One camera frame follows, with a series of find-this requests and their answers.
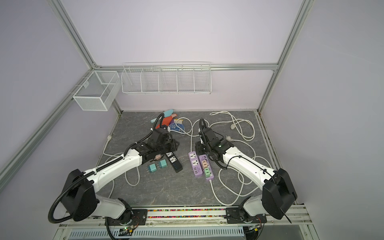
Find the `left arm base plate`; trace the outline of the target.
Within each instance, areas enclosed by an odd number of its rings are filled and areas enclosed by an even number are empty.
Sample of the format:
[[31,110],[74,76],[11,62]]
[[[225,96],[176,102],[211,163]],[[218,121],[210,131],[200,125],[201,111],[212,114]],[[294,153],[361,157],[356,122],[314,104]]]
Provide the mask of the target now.
[[142,226],[146,224],[147,215],[147,209],[133,209],[118,219],[107,218],[107,223],[109,226]]

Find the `purple power strip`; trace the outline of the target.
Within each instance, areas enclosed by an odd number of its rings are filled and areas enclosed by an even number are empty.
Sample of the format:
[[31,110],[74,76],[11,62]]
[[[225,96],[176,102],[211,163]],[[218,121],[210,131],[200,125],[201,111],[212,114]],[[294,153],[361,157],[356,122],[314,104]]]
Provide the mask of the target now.
[[189,152],[188,156],[189,156],[195,177],[196,178],[201,177],[203,175],[203,170],[200,164],[199,156],[195,151]]
[[210,181],[214,178],[214,174],[210,165],[210,161],[207,155],[200,155],[199,160],[203,170],[203,175],[207,181]]

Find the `white mesh basket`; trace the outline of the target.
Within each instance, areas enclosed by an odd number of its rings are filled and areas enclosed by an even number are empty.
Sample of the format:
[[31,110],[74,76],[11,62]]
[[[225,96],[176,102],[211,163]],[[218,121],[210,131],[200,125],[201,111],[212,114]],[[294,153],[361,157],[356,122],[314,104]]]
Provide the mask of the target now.
[[92,71],[73,99],[83,111],[107,112],[121,88],[117,71]]

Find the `aluminium rail front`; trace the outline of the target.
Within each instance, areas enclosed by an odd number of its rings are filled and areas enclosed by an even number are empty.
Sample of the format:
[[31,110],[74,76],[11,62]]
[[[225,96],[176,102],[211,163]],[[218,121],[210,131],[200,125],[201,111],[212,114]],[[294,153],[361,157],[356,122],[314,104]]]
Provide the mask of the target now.
[[155,225],[241,225],[241,224],[265,224],[265,225],[312,225],[312,219],[305,206],[294,205],[283,216],[282,219],[273,218],[269,214],[259,214],[248,220],[241,218],[237,206],[223,207],[154,207],[134,208],[132,225],[155,226]]

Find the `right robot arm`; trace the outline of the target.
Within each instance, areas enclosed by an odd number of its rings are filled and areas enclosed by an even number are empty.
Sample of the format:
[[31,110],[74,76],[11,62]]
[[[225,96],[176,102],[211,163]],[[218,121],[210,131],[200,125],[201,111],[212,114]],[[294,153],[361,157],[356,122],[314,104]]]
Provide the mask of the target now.
[[274,170],[254,161],[226,139],[220,140],[211,128],[200,127],[199,135],[209,160],[223,170],[238,170],[262,190],[261,196],[248,197],[239,205],[236,220],[251,222],[255,216],[262,214],[277,220],[286,216],[298,196],[284,169]]

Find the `black power strip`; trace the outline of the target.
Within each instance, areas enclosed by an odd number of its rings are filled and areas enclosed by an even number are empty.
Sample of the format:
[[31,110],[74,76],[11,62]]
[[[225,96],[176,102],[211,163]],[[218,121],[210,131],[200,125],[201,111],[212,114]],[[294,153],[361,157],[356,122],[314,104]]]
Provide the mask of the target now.
[[176,157],[176,155],[173,152],[166,153],[166,156],[168,160],[170,161],[171,165],[173,166],[176,173],[179,173],[183,170],[183,166],[179,159]]

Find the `red rubber glove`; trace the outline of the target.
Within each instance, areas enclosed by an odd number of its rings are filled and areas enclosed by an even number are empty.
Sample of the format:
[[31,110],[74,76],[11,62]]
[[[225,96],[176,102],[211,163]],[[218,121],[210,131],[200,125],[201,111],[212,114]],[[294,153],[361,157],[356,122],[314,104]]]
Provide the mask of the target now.
[[173,122],[175,117],[177,117],[177,114],[172,114],[169,117],[164,118],[162,125],[169,126]]

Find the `teal usb charger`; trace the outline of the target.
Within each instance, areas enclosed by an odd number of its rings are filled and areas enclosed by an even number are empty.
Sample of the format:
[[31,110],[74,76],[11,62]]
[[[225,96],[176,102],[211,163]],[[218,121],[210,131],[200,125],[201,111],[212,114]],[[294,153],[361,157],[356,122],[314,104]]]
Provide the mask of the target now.
[[154,173],[157,170],[156,164],[149,165],[148,170],[150,173]]

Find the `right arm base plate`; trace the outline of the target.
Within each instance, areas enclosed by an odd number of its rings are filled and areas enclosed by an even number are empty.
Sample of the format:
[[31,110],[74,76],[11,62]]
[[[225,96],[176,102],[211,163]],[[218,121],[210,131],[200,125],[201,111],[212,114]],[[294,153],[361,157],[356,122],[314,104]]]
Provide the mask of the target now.
[[224,218],[228,224],[264,224],[267,222],[265,215],[261,214],[252,217],[239,207],[226,208]]

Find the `green charger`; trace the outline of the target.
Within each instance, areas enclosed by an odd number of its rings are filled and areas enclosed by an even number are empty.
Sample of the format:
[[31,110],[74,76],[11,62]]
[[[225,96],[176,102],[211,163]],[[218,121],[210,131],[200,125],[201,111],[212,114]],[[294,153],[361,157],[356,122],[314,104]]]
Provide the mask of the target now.
[[168,166],[168,164],[167,164],[167,161],[166,161],[165,159],[159,161],[159,167],[160,167],[161,169],[162,169],[162,168],[165,168],[165,167],[167,167],[167,166]]
[[206,178],[209,178],[211,176],[211,171],[209,168],[204,168],[204,171],[205,171],[205,177]]

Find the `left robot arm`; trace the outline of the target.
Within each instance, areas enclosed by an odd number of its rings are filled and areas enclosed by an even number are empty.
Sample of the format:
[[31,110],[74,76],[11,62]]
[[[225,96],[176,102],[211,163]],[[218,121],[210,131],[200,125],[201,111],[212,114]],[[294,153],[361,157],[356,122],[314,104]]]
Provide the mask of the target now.
[[123,199],[98,196],[98,191],[156,156],[177,151],[179,145],[166,129],[158,128],[111,161],[84,172],[78,169],[70,172],[62,192],[50,207],[48,221],[58,224],[70,219],[79,222],[88,217],[105,217],[121,225],[129,224],[133,219],[132,207]]

